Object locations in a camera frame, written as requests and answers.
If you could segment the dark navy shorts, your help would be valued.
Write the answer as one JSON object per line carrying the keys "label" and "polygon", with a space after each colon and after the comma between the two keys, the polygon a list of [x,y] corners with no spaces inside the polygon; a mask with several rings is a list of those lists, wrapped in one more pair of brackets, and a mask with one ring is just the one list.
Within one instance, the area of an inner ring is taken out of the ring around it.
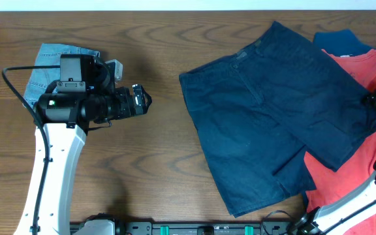
{"label": "dark navy shorts", "polygon": [[306,153],[335,171],[376,132],[376,111],[363,102],[367,89],[279,22],[179,79],[214,182],[235,217],[314,190]]}

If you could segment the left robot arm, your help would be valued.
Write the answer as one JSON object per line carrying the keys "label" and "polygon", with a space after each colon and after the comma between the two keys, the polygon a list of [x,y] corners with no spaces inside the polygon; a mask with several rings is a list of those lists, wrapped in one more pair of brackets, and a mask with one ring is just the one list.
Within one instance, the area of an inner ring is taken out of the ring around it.
{"label": "left robot arm", "polygon": [[152,104],[142,85],[116,87],[122,65],[94,55],[63,54],[53,81],[34,106],[35,162],[16,234],[70,234],[71,199],[78,160],[92,128],[140,116]]}

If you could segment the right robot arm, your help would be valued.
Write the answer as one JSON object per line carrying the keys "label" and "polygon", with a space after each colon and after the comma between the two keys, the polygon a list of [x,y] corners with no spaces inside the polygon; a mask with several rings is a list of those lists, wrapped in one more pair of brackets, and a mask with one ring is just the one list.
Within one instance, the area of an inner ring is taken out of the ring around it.
{"label": "right robot arm", "polygon": [[315,208],[288,227],[287,234],[344,234],[376,214],[376,160],[369,178],[337,202]]}

